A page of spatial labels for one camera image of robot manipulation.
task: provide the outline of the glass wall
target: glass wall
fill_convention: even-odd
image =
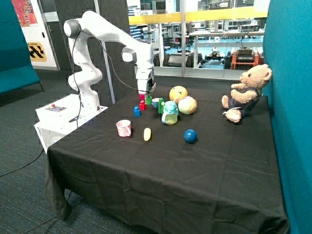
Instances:
[[[128,0],[132,36],[154,47],[156,75],[238,79],[264,63],[270,0]]]

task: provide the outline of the orange machine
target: orange machine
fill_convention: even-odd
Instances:
[[[231,69],[249,70],[257,65],[264,64],[263,54],[252,48],[239,48],[234,50]]]

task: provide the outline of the yellow beam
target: yellow beam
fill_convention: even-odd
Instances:
[[[185,21],[231,20],[267,17],[268,12],[255,11],[254,7],[238,7],[232,9],[186,12]]]
[[[186,12],[185,21],[231,20],[245,18],[265,18],[268,12],[256,11],[254,7],[238,7],[232,9]],[[153,24],[181,22],[180,12],[147,16],[130,16],[129,24]]]

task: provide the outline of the yellow ball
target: yellow ball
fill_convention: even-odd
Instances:
[[[169,98],[171,101],[174,101],[176,104],[178,104],[182,98],[187,96],[187,94],[188,93],[186,88],[183,86],[176,86],[170,90]]]
[[[179,101],[178,108],[182,114],[190,115],[196,111],[197,102],[194,98],[187,96]]]

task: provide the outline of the white box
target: white box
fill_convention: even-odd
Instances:
[[[98,110],[91,111],[82,107],[78,121],[74,120],[70,122],[70,120],[78,116],[79,106],[79,96],[70,94],[36,109],[39,122],[34,127],[46,153],[51,145],[108,108],[101,106]]]

